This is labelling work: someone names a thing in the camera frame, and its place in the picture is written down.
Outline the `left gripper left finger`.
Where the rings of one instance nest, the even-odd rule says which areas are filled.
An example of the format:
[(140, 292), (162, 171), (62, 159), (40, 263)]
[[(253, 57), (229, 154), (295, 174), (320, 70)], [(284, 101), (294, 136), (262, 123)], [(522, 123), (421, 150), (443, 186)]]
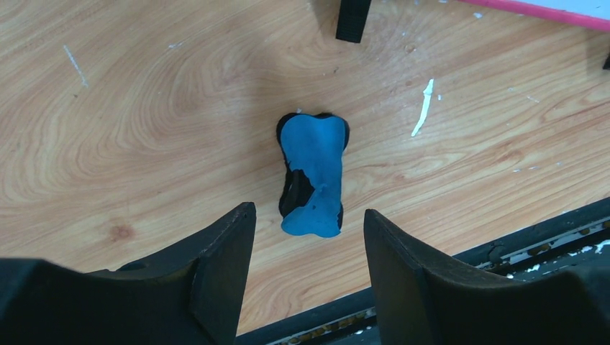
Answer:
[(3, 344), (233, 344), (256, 209), (241, 203), (118, 270), (1, 260)]

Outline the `blue black eraser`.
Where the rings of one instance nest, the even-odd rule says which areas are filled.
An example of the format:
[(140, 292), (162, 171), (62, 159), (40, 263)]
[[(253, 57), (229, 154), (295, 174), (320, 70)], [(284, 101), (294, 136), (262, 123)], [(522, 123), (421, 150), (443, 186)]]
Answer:
[(342, 228), (342, 156), (349, 124), (332, 113), (290, 113), (276, 126), (286, 167), (278, 210), (287, 234), (332, 238)]

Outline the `pink framed whiteboard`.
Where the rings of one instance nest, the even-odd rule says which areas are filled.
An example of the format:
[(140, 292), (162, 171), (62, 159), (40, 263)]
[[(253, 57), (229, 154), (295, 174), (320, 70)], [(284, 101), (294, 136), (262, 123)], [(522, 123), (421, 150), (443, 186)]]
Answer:
[(609, 32), (609, 0), (464, 0), (526, 17)]

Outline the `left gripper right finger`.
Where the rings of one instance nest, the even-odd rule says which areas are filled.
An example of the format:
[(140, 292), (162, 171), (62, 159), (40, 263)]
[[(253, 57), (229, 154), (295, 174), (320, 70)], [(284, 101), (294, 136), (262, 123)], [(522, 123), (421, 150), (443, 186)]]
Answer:
[(382, 344), (609, 342), (606, 264), (522, 282), (461, 262), (373, 209), (364, 238)]

